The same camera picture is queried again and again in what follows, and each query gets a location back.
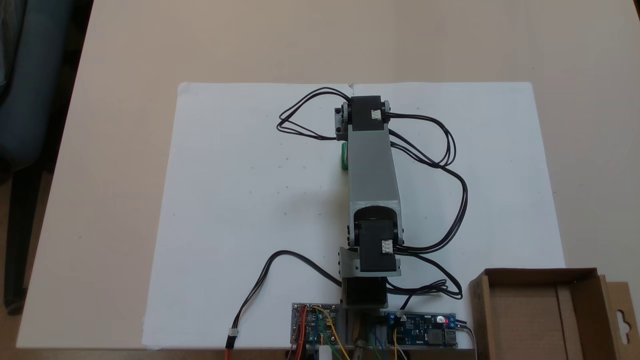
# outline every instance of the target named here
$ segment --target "open cardboard box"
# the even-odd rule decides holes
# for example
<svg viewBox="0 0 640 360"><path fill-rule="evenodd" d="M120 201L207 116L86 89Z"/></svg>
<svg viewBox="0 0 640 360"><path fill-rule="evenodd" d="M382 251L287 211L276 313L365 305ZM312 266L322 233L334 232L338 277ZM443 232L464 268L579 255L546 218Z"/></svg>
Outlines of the open cardboard box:
<svg viewBox="0 0 640 360"><path fill-rule="evenodd" d="M469 290L480 360L640 359L628 284L595 268L486 269Z"/></svg>

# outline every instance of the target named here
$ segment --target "black wire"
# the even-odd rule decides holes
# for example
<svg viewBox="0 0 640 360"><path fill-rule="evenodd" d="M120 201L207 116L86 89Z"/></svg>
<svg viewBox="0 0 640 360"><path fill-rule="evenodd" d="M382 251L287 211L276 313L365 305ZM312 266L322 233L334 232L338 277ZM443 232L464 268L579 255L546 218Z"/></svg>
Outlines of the black wire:
<svg viewBox="0 0 640 360"><path fill-rule="evenodd" d="M400 307L400 310L406 309L411 298L416 295L422 296L422 295L430 295L434 293L441 293L441 294L447 295L452 299L456 299L456 300L462 299L463 294L462 294L462 286L460 285L460 282L456 279L455 276L453 276L452 273L448 272L447 269L445 269L442 265L438 264L436 261L432 259L425 258L424 256L421 256L418 254L403 254L399 252L396 252L396 254L399 256L412 256L414 258L417 258L419 260L424 261L425 263L428 263L434 266L439 271L441 271L456 287L456 291L449 290L449 287L447 286L447 281L445 279L442 279L434 283L431 283L429 285L421 286L420 288L401 288L399 286L392 284L387 279L387 284L391 287L391 289L387 290L388 293L396 294L396 295L407 295L407 299L404 301L404 304Z"/></svg>
<svg viewBox="0 0 640 360"><path fill-rule="evenodd" d="M302 99L298 100L298 102L293 104L290 108L283 111L279 116L280 122L278 123L278 125L276 125L276 129L278 129L278 131L281 133L299 135L299 136L304 136L304 137L312 138L316 140L336 140L334 136L320 135L319 133L316 133L315 131L307 127L304 127L296 122L291 121L291 118L293 118L293 116L298 112L298 110L300 110L306 103L322 95L335 95L343 98L347 102L351 102L351 98L348 97L344 92L341 92L340 90L331 88L329 86L323 86L321 88L317 88L314 91L310 92L309 94L303 96ZM297 126L299 129L305 130L307 133L304 133L303 131L300 131L299 129L295 129L293 127L285 126L286 123Z"/></svg>
<svg viewBox="0 0 640 360"><path fill-rule="evenodd" d="M402 114L396 114L396 113L393 113L393 115L404 116ZM391 142L392 148L402 151L403 153L409 155L411 159L423 165L427 165L431 168L438 168L446 172L447 174L455 177L460 182L460 185L462 186L462 196L460 200L460 207L458 208L458 213L456 214L449 230L444 234L442 239L426 247L411 247L407 245L398 245L396 246L396 250L398 251L403 251L407 254L408 253L430 254L432 252L436 252L442 249L443 247L447 246L447 244L449 244L451 240L453 240L453 238L456 236L456 234L458 233L458 230L460 229L460 226L462 225L462 221L465 218L465 215L467 213L467 206L468 206L467 182L457 172L447 168L455 160L457 150L456 150L455 141L453 140L453 137L451 136L451 133L449 132L449 130L446 129L445 127L443 131L445 132L445 134L448 134L447 135L447 151L445 152L445 156L442 158L442 160L435 161L431 159L429 156L427 156L426 154L424 154L420 149L418 149L414 144L412 144L405 137L389 129L389 135L399 139L400 141L408 145L407 147L407 146L401 145L400 143Z"/></svg>
<svg viewBox="0 0 640 360"><path fill-rule="evenodd" d="M312 269L314 269L316 272L318 272L320 275L329 279L332 283L336 284L337 286L342 286L342 283L338 279L336 279L333 275L326 272L318 264L309 260L309 258L301 254L298 254L297 252L294 252L294 251L289 251L289 250L276 251L269 257L269 259L267 259L267 262L264 264L264 267L262 267L262 272L260 273L260 276L258 276L258 280L255 282L255 285L253 285L253 288L251 289L251 291L249 291L249 295L246 296L246 299L244 300L242 305L240 305L240 310L238 310L238 313L234 318L234 323L231 326L231 328L237 329L238 322L240 321L240 315L242 314L244 307L249 303L249 301L251 301L251 298L256 294L256 292L260 289L260 287L264 283L264 280L267 278L267 274L269 273L269 269L271 268L271 264L273 263L273 261L279 256L283 256L283 255L293 256L294 258L299 259L300 261L302 261L303 263L307 264Z"/></svg>
<svg viewBox="0 0 640 360"><path fill-rule="evenodd" d="M470 327L466 326L466 325L460 325L458 324L458 328L459 329L464 329L466 331L469 332L469 334L471 335L471 341L473 341L474 343L474 352L476 353L476 359L478 357L478 350L477 350L477 343L476 343L476 336L474 335L473 330L471 330Z"/></svg>

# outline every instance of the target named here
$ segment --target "orange wire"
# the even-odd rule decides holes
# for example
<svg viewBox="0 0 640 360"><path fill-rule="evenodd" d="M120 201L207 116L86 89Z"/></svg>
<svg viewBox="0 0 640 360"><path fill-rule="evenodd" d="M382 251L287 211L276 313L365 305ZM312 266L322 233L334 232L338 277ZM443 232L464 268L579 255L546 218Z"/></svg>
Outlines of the orange wire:
<svg viewBox="0 0 640 360"><path fill-rule="evenodd" d="M300 342L298 343L298 349L296 349L296 359L300 360L302 356L302 347L305 345L305 326L307 324L307 306L303 305L305 308L300 311L301 324L300 324Z"/></svg>

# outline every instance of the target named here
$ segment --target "white paper sheet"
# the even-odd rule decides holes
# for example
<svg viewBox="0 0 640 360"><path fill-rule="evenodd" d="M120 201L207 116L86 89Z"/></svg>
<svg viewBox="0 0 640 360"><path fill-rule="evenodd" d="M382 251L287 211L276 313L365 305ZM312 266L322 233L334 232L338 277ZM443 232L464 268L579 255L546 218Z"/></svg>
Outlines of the white paper sheet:
<svg viewBox="0 0 640 360"><path fill-rule="evenodd" d="M340 143L276 131L278 114L320 85L184 83L173 138L148 295L143 343L224 347L238 307L274 251L300 252L337 276L346 242L348 175ZM467 216L455 239L430 257L467 284L488 267L564 267L533 90L528 83L333 85L381 95L393 111L440 119L458 144L451 168L467 181ZM338 97L296 116L333 134ZM390 127L434 158L444 136L418 120ZM394 151L407 245L442 237L460 203L460 184ZM398 285L443 275L402 258ZM292 302L338 302L340 289L290 257L278 258L240 321L236 348L288 348ZM404 297L389 296L390 309ZM471 320L468 297L412 299L408 310ZM459 334L460 348L471 342Z"/></svg>

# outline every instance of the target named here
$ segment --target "desk surface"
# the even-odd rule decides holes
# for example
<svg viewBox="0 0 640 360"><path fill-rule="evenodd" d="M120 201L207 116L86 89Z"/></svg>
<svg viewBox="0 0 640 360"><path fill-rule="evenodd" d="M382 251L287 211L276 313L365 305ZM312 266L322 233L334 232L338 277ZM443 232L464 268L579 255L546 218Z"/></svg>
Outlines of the desk surface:
<svg viewBox="0 0 640 360"><path fill-rule="evenodd" d="M18 346L141 347L185 81L530 81L566 264L639 309L639 40L631 0L96 0Z"/></svg>

